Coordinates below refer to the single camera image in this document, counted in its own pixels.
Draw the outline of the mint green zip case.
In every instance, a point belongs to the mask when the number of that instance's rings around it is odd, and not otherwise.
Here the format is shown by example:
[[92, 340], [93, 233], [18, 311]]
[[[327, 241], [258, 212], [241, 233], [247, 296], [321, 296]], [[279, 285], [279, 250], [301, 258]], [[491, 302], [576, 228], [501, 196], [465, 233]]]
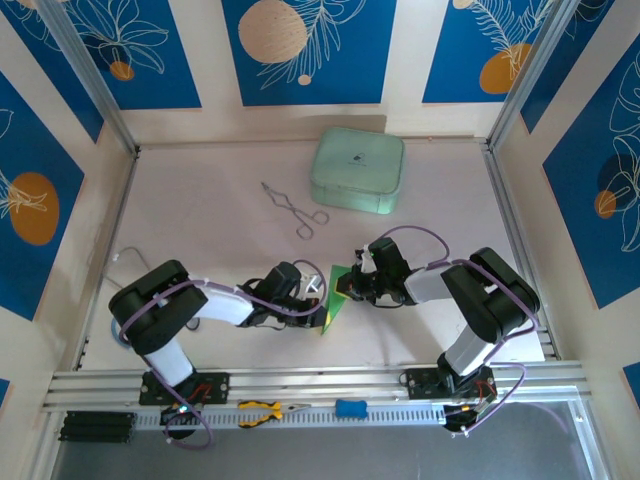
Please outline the mint green zip case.
[[402, 184], [406, 148], [394, 135], [332, 127], [311, 165], [311, 198], [332, 207], [388, 215]]

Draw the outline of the yellow handled pliers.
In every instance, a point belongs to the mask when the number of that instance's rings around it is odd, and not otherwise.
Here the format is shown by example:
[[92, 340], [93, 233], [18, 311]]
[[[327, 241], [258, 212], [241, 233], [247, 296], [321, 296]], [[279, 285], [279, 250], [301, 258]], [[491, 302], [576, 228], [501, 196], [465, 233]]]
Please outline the yellow handled pliers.
[[252, 429], [261, 426], [270, 421], [282, 420], [286, 415], [310, 408], [310, 404], [305, 403], [289, 403], [266, 402], [258, 400], [241, 401], [237, 404], [238, 409], [262, 409], [266, 414], [258, 420], [242, 421], [238, 426], [242, 429]]

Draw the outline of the aluminium corner post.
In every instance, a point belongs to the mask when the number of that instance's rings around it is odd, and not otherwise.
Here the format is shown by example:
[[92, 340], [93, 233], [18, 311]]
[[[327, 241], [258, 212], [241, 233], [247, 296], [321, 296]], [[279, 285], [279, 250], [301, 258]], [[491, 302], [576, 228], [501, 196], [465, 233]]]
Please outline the aluminium corner post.
[[101, 117], [109, 125], [125, 151], [136, 160], [139, 147], [121, 115], [117, 102], [71, 19], [66, 14], [63, 5], [57, 0], [34, 0], [34, 4]]
[[534, 41], [524, 71], [516, 77], [487, 137], [491, 151], [506, 139], [516, 119], [533, 133], [615, 0], [554, 0]]

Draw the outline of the metal scissor tongs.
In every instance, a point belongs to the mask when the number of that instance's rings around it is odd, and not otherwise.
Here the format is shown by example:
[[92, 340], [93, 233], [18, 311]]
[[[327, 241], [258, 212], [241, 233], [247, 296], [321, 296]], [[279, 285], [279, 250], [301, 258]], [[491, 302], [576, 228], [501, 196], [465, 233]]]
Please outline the metal scissor tongs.
[[265, 182], [262, 182], [261, 186], [275, 207], [289, 211], [299, 222], [296, 235], [301, 240], [308, 241], [314, 237], [314, 225], [324, 226], [329, 222], [330, 216], [326, 211], [316, 210], [313, 213], [307, 213], [294, 206], [286, 194], [272, 189]]

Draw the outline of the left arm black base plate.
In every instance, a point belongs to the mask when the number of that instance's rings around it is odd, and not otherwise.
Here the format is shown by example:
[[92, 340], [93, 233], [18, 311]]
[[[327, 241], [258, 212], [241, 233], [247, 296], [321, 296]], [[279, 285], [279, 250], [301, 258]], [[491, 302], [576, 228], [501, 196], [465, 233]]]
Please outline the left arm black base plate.
[[[229, 394], [230, 375], [223, 373], [194, 372], [172, 389], [190, 404], [224, 405]], [[143, 406], [168, 406], [177, 403], [176, 397], [158, 380], [153, 372], [142, 376], [139, 404]]]

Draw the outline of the aluminium frame rail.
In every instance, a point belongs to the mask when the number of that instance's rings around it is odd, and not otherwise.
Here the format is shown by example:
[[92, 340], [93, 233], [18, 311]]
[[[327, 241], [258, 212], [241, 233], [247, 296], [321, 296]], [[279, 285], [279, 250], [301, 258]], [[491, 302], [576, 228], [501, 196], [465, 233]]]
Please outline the aluminium frame rail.
[[[371, 405], [406, 404], [407, 389], [400, 375], [401, 366], [204, 369], [202, 373], [230, 375], [228, 408], [242, 400], [307, 403], [331, 406], [337, 399], [365, 400]], [[491, 380], [497, 393], [504, 395], [524, 382], [510, 397], [512, 401], [561, 401], [592, 396], [586, 374], [577, 361], [533, 362], [527, 372], [513, 366], [492, 367]], [[142, 370], [81, 370], [53, 374], [45, 393], [42, 410], [133, 411], [139, 407]]]

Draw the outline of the aluminium side rail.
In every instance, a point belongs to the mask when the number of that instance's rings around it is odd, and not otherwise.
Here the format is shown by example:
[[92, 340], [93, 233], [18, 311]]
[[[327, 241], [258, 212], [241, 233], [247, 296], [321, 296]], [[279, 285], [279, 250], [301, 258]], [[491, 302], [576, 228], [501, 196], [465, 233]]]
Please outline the aluminium side rail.
[[86, 306], [82, 309], [83, 317], [81, 329], [78, 334], [70, 363], [72, 371], [77, 371], [82, 367], [86, 345], [89, 341], [92, 319], [98, 302], [100, 290], [104, 283], [105, 272], [108, 264], [111, 262], [111, 252], [118, 235], [121, 218], [126, 208], [128, 196], [133, 184], [138, 158], [139, 152], [136, 152], [131, 161], [131, 165], [125, 170], [126, 176], [121, 181], [120, 188], [116, 191], [117, 196], [110, 204], [110, 209], [107, 211], [105, 227], [103, 228], [104, 234], [99, 238], [100, 243], [98, 244], [97, 249], [98, 256], [93, 256], [92, 263], [90, 264], [90, 296], [88, 297]]
[[533, 263], [529, 257], [528, 248], [517, 215], [517, 209], [512, 202], [508, 185], [502, 175], [499, 162], [494, 153], [488, 145], [484, 144], [482, 144], [482, 152], [517, 270], [521, 277], [536, 291], [541, 301], [541, 307], [538, 312], [538, 318], [541, 323], [541, 326], [538, 328], [538, 338], [544, 357], [546, 360], [558, 361], [561, 357], [558, 355], [554, 335], [549, 327], [542, 291], [539, 287]]

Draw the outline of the blue bone shaped block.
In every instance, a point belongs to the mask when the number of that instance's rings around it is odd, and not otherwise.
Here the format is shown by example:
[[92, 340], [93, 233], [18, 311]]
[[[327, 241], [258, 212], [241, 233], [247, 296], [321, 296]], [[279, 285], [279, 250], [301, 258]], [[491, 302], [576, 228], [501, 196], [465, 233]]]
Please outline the blue bone shaped block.
[[364, 400], [335, 401], [335, 415], [337, 418], [366, 419], [368, 417], [368, 405]]

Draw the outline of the green paper sheet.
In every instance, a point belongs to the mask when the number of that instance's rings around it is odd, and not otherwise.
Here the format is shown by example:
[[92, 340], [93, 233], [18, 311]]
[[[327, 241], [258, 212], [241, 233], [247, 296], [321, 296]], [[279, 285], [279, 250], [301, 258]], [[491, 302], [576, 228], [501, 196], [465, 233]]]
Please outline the green paper sheet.
[[337, 291], [337, 283], [340, 277], [350, 272], [351, 268], [347, 266], [333, 265], [331, 267], [330, 279], [328, 284], [328, 297], [325, 305], [327, 314], [321, 330], [322, 335], [325, 335], [327, 333], [332, 322], [335, 320], [340, 310], [342, 309], [342, 306], [347, 300], [349, 300], [348, 296]]

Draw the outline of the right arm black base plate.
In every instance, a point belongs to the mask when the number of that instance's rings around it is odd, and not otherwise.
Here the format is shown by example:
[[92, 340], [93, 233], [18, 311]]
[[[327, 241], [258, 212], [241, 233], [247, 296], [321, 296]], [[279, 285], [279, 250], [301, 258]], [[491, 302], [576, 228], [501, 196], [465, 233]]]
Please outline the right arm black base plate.
[[407, 389], [410, 400], [493, 401], [497, 398], [491, 382], [493, 378], [493, 371], [487, 366], [464, 377], [439, 368], [410, 368], [400, 375], [400, 382]]

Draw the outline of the black stacked blocks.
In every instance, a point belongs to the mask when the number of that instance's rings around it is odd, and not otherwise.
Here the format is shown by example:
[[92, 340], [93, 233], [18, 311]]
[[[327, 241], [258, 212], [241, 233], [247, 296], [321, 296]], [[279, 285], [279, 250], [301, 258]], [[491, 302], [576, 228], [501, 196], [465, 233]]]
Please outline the black stacked blocks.
[[59, 432], [61, 442], [129, 443], [136, 415], [126, 412], [68, 411]]

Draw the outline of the black controller board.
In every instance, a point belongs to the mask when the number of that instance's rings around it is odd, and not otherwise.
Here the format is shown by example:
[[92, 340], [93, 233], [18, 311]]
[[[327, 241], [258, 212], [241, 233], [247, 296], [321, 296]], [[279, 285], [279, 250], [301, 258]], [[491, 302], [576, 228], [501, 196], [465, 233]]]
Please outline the black controller board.
[[173, 404], [160, 413], [160, 425], [177, 429], [178, 427], [199, 426], [201, 421], [182, 404]]
[[497, 403], [487, 400], [476, 404], [445, 405], [444, 428], [453, 438], [459, 436], [468, 438], [471, 431], [480, 425], [496, 407]]

